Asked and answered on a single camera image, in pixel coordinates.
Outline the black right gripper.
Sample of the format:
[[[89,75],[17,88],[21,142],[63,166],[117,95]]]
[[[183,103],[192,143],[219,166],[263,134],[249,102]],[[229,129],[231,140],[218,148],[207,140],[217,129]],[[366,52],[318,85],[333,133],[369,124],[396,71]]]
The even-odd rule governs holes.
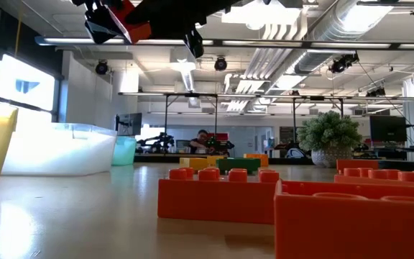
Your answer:
[[[203,38],[196,24],[240,0],[144,0],[126,15],[127,24],[148,23],[150,39],[182,39],[194,58],[203,55]]]

